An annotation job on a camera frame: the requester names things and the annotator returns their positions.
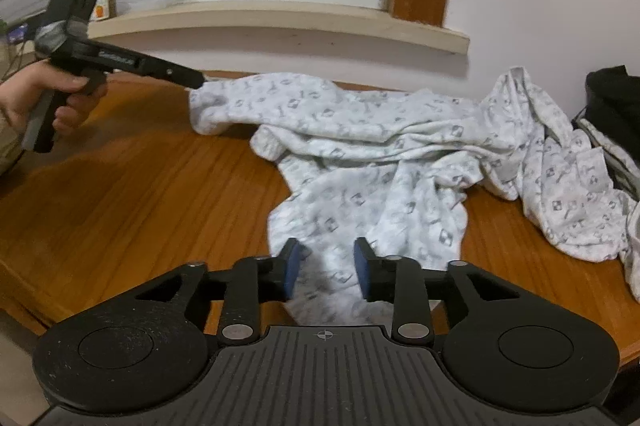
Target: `wooden table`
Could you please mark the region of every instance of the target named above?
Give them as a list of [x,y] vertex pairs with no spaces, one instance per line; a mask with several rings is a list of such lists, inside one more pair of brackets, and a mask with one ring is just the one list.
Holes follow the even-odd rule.
[[[222,269],[264,254],[267,215],[289,195],[249,148],[253,127],[199,136],[183,89],[122,76],[110,88],[75,135],[0,177],[0,305],[38,333],[187,261]],[[519,202],[480,187],[465,205],[464,259],[600,324],[622,362],[640,356],[620,262],[558,252]],[[264,323],[290,319],[263,307]]]

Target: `white fabric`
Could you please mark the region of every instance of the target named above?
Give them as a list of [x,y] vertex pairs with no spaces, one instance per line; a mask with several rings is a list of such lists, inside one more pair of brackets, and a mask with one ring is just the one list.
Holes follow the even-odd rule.
[[631,155],[629,155],[622,146],[612,141],[609,137],[604,135],[604,133],[600,132],[596,126],[591,124],[587,119],[580,119],[580,124],[585,126],[591,134],[591,137],[607,152],[617,158],[629,173],[631,173],[636,179],[640,179],[640,169],[638,168],[638,165],[636,165],[636,162],[633,160]]
[[620,260],[625,266],[626,283],[631,287],[636,301],[640,301],[640,203],[636,204],[629,216],[626,229],[630,247],[620,254]]
[[629,253],[632,202],[613,189],[602,150],[522,68],[481,102],[427,89],[344,91],[272,73],[209,82],[191,92],[190,106],[203,135],[221,124],[260,125],[252,149],[278,164],[292,190],[270,214],[270,251],[291,236],[308,248],[288,303],[300,324],[388,325],[388,304],[362,301],[354,240],[444,269],[460,257],[464,189],[476,183],[521,197],[527,217],[565,253],[589,261]]

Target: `finger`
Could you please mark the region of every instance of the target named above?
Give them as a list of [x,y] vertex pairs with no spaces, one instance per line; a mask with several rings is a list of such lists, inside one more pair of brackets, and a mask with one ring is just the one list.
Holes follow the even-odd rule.
[[60,135],[70,135],[74,131],[73,127],[66,125],[65,123],[63,123],[58,119],[55,119],[53,121],[52,126],[53,126],[53,129],[57,131]]
[[95,91],[91,94],[91,97],[94,97],[96,99],[101,99],[102,97],[107,95],[108,91],[109,91],[109,87],[107,86],[107,83],[103,83],[100,86],[98,86],[98,88],[95,89]]
[[81,125],[86,119],[88,114],[81,113],[75,108],[71,108],[70,106],[60,106],[56,110],[56,120],[65,124],[66,126],[70,126],[71,128],[75,128]]
[[28,116],[24,113],[17,112],[15,110],[7,110],[4,113],[9,119],[9,124],[12,128],[18,130],[19,133],[24,132],[27,128]]
[[41,61],[31,73],[31,80],[38,88],[48,88],[73,93],[81,90],[89,81],[86,77],[78,77],[57,69],[47,61]]
[[80,93],[70,95],[66,99],[67,105],[86,115],[89,115],[91,110],[98,106],[98,101],[100,101],[100,98],[94,97],[93,94],[82,95]]

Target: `electrical cable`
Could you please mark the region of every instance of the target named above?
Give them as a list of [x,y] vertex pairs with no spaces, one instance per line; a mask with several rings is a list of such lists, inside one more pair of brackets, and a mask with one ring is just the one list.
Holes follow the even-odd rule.
[[[18,72],[18,70],[20,70],[20,67],[22,66],[22,58],[24,56],[24,47],[25,47],[26,41],[24,41],[22,43],[22,47],[20,49],[20,53],[19,54],[15,54],[14,58],[11,60],[11,62],[9,63],[9,67],[4,71],[4,73],[2,74],[2,77],[0,77],[0,84],[2,84],[4,81],[6,81],[9,77],[11,77],[12,75],[14,75],[15,72]],[[18,59],[18,67],[15,69],[15,72],[12,72],[11,74],[9,74],[10,70],[13,68],[15,60]]]

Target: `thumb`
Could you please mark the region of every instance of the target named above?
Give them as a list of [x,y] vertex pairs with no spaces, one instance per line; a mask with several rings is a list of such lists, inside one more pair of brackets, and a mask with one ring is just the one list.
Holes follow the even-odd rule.
[[40,89],[53,89],[74,93],[81,90],[89,81],[86,77],[78,77],[57,69],[48,62],[43,62],[38,73],[34,73],[33,86]]

